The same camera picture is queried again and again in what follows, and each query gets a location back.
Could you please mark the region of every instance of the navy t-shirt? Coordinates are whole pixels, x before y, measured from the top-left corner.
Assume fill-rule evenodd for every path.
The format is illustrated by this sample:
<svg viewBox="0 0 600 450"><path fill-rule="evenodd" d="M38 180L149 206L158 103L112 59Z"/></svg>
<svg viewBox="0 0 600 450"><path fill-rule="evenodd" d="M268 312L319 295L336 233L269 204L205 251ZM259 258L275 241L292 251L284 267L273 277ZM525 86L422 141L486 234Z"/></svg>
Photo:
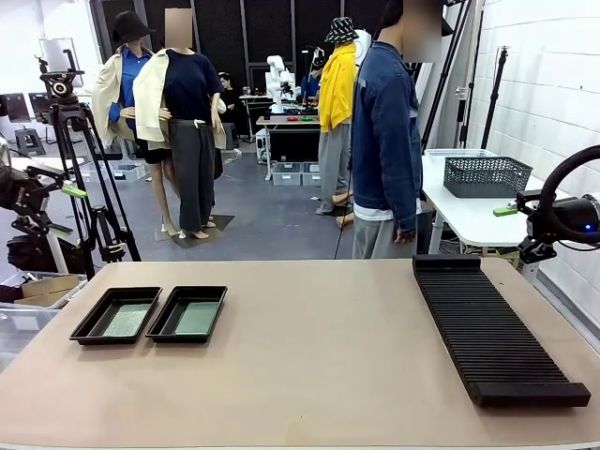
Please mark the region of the navy t-shirt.
<svg viewBox="0 0 600 450"><path fill-rule="evenodd" d="M164 96L173 119L201 119L211 123L211 99L223 92L217 71L201 53L181 54L167 50L169 68Z"/></svg>

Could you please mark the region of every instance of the black shorts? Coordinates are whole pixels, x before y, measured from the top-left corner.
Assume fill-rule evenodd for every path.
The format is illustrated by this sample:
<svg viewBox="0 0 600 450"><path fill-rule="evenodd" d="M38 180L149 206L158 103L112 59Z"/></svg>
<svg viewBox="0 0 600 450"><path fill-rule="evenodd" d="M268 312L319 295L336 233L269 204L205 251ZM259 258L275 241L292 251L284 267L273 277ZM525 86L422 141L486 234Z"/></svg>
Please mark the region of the black shorts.
<svg viewBox="0 0 600 450"><path fill-rule="evenodd" d="M157 148L156 150L148 150L148 142L136 139L135 143L138 144L142 151L143 160L148 164L159 164L171 157L171 149L169 148Z"/></svg>

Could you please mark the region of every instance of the blue denim jacket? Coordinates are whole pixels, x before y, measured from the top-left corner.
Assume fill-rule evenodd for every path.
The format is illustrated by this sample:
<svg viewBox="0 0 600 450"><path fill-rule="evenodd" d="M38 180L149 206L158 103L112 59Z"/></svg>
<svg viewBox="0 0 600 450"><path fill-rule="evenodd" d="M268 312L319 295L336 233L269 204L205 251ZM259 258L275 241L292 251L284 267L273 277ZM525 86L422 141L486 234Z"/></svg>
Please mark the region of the blue denim jacket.
<svg viewBox="0 0 600 450"><path fill-rule="evenodd" d="M396 48L375 41L358 72L352 112L354 201L392 210L397 230L416 228L421 187L419 103Z"/></svg>

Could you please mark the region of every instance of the blue shirt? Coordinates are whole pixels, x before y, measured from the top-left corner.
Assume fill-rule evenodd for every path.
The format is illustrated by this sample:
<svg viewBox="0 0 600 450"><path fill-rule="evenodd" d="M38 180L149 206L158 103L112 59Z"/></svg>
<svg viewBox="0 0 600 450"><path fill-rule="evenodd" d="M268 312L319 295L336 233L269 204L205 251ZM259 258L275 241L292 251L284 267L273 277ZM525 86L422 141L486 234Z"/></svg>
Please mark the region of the blue shirt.
<svg viewBox="0 0 600 450"><path fill-rule="evenodd" d="M169 67L163 94L173 119L211 123L211 96L223 92L217 71L201 53L167 50Z"/></svg>
<svg viewBox="0 0 600 450"><path fill-rule="evenodd" d="M302 99L316 97L319 92L319 80L313 78L312 74L302 79Z"/></svg>
<svg viewBox="0 0 600 450"><path fill-rule="evenodd" d="M419 104L413 77L395 47L375 41L354 85L352 175L354 201L392 210L396 229L416 229L421 187Z"/></svg>
<svg viewBox="0 0 600 450"><path fill-rule="evenodd" d="M123 60L123 74L121 75L121 94L119 101L122 103L123 108L131 108L135 106L135 100L133 99L133 81L140 74L143 65L146 64L151 54L144 53L141 58L138 58L134 52L130 51L127 47L124 47L121 51L121 58ZM118 122L121 114L121 105L113 103L109 110L109 120L111 122ZM127 125L131 129L135 129L135 120L128 119Z"/></svg>

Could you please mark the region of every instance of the slotted black rack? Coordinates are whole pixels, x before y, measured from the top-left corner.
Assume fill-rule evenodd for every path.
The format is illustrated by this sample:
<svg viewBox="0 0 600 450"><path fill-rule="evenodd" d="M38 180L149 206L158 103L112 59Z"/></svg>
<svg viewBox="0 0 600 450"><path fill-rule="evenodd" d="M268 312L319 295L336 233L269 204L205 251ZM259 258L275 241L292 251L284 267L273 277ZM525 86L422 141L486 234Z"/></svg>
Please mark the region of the slotted black rack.
<svg viewBox="0 0 600 450"><path fill-rule="evenodd" d="M587 406L506 303L476 256L418 255L412 268L472 402L481 407Z"/></svg>

